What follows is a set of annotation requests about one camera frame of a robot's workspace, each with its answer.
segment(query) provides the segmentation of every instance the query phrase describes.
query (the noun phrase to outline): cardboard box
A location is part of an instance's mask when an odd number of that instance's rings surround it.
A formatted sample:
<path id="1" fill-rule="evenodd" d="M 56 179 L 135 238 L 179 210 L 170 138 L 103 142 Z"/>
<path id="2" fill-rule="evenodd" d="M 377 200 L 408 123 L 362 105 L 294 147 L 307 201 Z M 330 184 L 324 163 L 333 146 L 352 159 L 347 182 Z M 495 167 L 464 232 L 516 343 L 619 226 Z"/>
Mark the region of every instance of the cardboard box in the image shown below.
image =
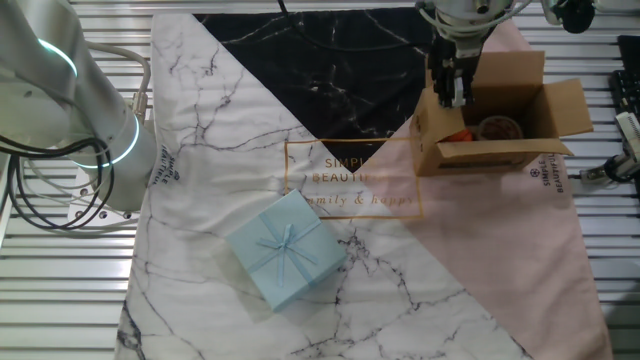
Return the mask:
<path id="1" fill-rule="evenodd" d="M 538 155 L 573 155 L 560 141 L 593 131 L 580 80 L 543 84 L 544 52 L 484 53 L 472 85 L 475 104 L 444 109 L 429 87 L 411 123 L 418 176 L 516 171 Z M 442 142 L 489 116 L 514 119 L 524 139 Z"/>

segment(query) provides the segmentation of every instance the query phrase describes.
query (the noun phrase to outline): light blue gift box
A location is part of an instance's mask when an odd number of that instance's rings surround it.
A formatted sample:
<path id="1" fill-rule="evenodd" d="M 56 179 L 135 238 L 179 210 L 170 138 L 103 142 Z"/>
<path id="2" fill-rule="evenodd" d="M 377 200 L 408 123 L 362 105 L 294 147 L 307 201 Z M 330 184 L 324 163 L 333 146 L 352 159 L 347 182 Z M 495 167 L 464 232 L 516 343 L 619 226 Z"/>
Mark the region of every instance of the light blue gift box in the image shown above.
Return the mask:
<path id="1" fill-rule="evenodd" d="M 275 312 L 334 273 L 347 257 L 298 190 L 227 241 Z"/>

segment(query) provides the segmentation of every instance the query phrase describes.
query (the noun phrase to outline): round container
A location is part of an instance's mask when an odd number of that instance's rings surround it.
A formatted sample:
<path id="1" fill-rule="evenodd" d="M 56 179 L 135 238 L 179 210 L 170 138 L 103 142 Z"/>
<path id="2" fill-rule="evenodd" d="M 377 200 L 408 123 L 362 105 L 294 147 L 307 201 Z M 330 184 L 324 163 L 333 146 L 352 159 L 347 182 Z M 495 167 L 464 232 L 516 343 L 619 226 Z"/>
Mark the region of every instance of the round container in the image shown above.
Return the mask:
<path id="1" fill-rule="evenodd" d="M 482 120 L 478 125 L 478 140 L 518 140 L 522 138 L 520 125 L 506 116 L 491 116 Z"/>

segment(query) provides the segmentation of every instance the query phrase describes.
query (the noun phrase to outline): gift box lid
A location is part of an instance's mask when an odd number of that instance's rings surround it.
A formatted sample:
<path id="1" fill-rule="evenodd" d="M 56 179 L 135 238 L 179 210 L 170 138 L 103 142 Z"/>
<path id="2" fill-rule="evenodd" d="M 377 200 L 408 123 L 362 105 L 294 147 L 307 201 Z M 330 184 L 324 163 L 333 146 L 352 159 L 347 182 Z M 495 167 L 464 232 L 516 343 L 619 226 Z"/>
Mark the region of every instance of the gift box lid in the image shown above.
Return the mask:
<path id="1" fill-rule="evenodd" d="M 299 262 L 296 265 L 295 259 L 292 260 L 289 254 L 280 259 L 279 255 L 274 254 L 277 250 L 258 243 L 261 239 L 272 244 L 281 243 L 287 225 L 292 225 L 291 232 L 294 235 L 308 230 L 295 242 L 295 247 L 302 253 L 312 255 L 316 260 L 315 264 L 305 256 L 295 253 L 294 257 Z M 309 281 L 303 275 L 304 271 L 309 274 L 312 283 L 318 283 L 335 271 L 346 258 L 342 246 L 320 222 L 297 190 L 269 206 L 259 216 L 226 238 L 243 267 L 247 270 L 253 269 L 249 271 L 251 278 L 274 311 L 278 311 L 310 288 Z M 284 265 L 283 286 L 279 286 L 278 267 L 281 261 Z"/>

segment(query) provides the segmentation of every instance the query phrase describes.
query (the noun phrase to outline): metal table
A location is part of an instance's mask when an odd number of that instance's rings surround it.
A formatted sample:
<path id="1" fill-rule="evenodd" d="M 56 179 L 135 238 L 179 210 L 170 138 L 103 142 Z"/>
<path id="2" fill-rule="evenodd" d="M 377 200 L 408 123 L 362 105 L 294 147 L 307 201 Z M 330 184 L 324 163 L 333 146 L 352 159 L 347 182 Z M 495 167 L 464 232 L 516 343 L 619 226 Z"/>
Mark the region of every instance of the metal table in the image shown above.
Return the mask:
<path id="1" fill-rule="evenodd" d="M 277 11 L 271 0 L 169 1 L 77 0 L 85 36 L 149 57 L 152 14 L 159 12 Z M 291 10 L 412 6 L 398 2 L 291 1 Z M 547 52 L 545 80 L 579 77 L 595 132 L 565 138 L 576 154 L 569 173 L 601 165 L 621 151 L 607 74 L 622 68 L 616 36 L 640 35 L 640 17 L 598 14 L 591 30 L 574 36 L 549 26 L 534 4 L 515 22 L 534 49 Z M 103 53 L 98 64 L 125 97 L 142 78 L 132 61 Z M 149 93 L 149 110 L 153 92 Z M 38 165 L 62 184 L 77 168 L 65 160 Z M 44 182 L 37 190 L 55 193 Z M 640 206 L 634 186 L 585 187 L 572 183 L 599 298 L 611 331 L 616 360 L 640 359 Z M 43 213 L 66 217 L 67 208 L 38 200 Z M 0 360 L 92 359 L 113 356 L 116 327 L 127 289 L 135 226 L 100 237 L 63 237 L 38 230 L 15 212 L 0 216 Z"/>

